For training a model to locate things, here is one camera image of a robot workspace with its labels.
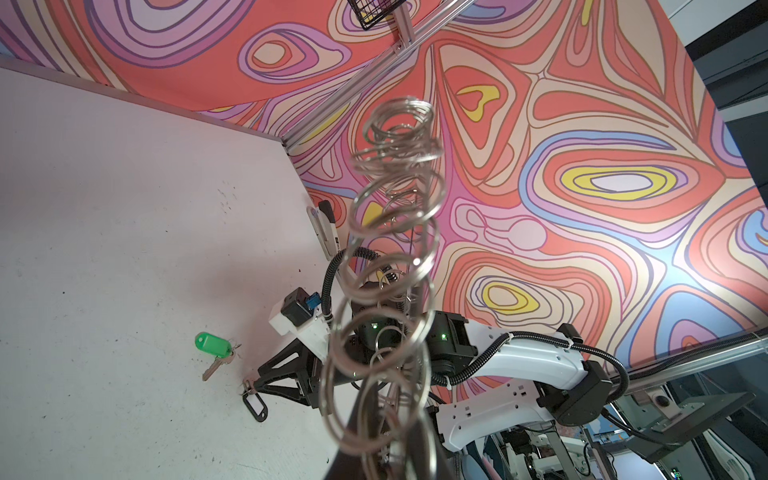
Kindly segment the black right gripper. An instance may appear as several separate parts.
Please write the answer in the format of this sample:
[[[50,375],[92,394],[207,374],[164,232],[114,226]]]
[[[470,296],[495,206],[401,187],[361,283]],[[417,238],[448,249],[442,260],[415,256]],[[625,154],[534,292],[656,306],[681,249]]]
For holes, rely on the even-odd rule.
[[[258,385],[245,387],[244,394],[273,395],[311,408],[320,407],[320,391],[323,363],[300,340],[295,339],[262,364],[257,372]],[[275,385],[278,381],[291,379],[301,388]],[[348,377],[339,370],[334,371],[334,385],[350,385],[360,388],[360,381]]]

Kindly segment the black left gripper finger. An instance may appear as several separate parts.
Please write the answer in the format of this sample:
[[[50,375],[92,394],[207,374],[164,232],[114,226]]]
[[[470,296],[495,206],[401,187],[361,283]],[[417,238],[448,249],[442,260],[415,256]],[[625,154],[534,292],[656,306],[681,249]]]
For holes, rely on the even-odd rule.
[[[351,412],[337,412],[336,386],[323,383],[323,422],[337,446],[326,479],[454,479],[455,468],[438,443],[425,391],[397,384],[381,395],[366,380]]]

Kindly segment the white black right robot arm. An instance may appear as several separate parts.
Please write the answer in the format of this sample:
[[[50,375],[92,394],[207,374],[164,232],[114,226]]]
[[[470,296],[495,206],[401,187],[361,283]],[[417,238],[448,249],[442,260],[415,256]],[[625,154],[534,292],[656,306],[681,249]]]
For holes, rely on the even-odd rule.
[[[298,288],[274,309],[273,328],[294,339],[264,363],[258,379],[245,387],[244,403],[257,421],[265,421],[268,415],[262,400],[265,395],[319,407],[331,290],[349,258],[345,251],[331,258],[320,292],[310,295]],[[584,344],[570,324],[561,325],[554,336],[507,332],[437,311],[425,344],[433,386],[456,389],[481,376],[503,380],[488,393],[432,410],[434,431],[450,452],[535,422],[588,424],[629,385],[623,365],[614,356]]]

